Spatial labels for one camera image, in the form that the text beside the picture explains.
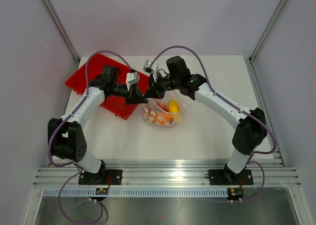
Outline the yellow orange mango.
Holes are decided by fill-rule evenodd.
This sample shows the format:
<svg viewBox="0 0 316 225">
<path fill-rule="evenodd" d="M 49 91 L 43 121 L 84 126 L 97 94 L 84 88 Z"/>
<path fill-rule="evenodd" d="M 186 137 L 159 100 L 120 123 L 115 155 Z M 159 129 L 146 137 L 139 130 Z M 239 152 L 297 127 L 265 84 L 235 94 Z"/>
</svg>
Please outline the yellow orange mango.
<svg viewBox="0 0 316 225">
<path fill-rule="evenodd" d="M 167 104 L 167 110 L 170 113 L 179 113 L 180 107 L 175 100 L 171 99 Z"/>
</svg>

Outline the clear dotted zip bag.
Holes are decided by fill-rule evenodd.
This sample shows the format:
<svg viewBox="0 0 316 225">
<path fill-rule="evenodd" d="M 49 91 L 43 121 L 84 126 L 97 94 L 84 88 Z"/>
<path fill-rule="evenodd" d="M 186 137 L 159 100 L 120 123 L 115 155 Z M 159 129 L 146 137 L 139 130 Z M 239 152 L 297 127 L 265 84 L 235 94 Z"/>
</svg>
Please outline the clear dotted zip bag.
<svg viewBox="0 0 316 225">
<path fill-rule="evenodd" d="M 178 103 L 180 107 L 179 113 L 168 112 L 167 104 L 171 99 L 175 100 Z M 173 91 L 166 92 L 163 99 L 149 98 L 147 104 L 141 105 L 140 115 L 141 115 L 141 118 L 150 125 L 162 126 L 162 127 L 173 127 L 180 124 L 183 121 L 184 115 L 189 109 L 189 107 L 190 107 L 190 104 L 184 99 L 184 97 L 178 92 L 173 90 Z M 173 121 L 170 125 L 163 126 L 163 125 L 155 123 L 154 116 L 157 113 L 161 113 L 161 112 L 170 114 L 172 116 Z"/>
</svg>

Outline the orange persimmon fruit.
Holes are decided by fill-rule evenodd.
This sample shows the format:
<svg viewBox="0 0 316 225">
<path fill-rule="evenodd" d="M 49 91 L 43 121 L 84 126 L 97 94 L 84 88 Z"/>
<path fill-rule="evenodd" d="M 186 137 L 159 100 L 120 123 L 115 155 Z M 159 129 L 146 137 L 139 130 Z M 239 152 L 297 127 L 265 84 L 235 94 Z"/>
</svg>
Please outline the orange persimmon fruit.
<svg viewBox="0 0 316 225">
<path fill-rule="evenodd" d="M 157 113 L 154 116 L 154 120 L 155 120 L 156 124 L 167 126 L 167 125 L 170 125 L 172 123 L 173 118 L 170 114 L 161 112 L 161 113 Z"/>
</svg>

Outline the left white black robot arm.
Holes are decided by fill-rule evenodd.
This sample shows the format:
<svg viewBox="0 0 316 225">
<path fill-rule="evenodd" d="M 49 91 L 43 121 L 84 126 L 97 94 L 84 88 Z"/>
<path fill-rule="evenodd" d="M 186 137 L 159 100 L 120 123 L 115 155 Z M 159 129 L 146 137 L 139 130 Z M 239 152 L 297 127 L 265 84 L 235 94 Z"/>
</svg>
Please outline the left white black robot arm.
<svg viewBox="0 0 316 225">
<path fill-rule="evenodd" d="M 59 119 L 52 118 L 48 128 L 48 158 L 51 165 L 58 167 L 52 157 L 67 160 L 63 166 L 75 165 L 80 170 L 79 183 L 86 185 L 110 185 L 120 171 L 107 171 L 105 162 L 87 150 L 83 128 L 94 110 L 109 96 L 125 99 L 125 104 L 141 104 L 148 101 L 138 88 L 140 76 L 131 70 L 126 83 L 118 83 L 120 69 L 104 66 L 102 73 L 88 83 L 79 102 Z"/>
</svg>

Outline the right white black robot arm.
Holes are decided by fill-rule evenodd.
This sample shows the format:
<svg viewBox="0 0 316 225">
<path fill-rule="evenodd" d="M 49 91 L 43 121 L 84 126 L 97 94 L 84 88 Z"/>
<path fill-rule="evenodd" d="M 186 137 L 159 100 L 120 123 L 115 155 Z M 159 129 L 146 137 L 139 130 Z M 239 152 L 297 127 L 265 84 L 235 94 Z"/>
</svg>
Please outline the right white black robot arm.
<svg viewBox="0 0 316 225">
<path fill-rule="evenodd" d="M 235 130 L 231 158 L 223 168 L 221 181 L 228 184 L 241 179 L 251 154 L 267 136 L 266 119 L 263 110 L 239 108 L 235 102 L 219 96 L 212 90 L 205 77 L 191 74 L 185 61 L 174 56 L 166 61 L 169 72 L 163 77 L 158 65 L 152 60 L 144 64 L 144 71 L 150 74 L 149 89 L 145 98 L 162 99 L 166 91 L 178 90 L 182 95 L 204 104 L 223 117 Z"/>
</svg>

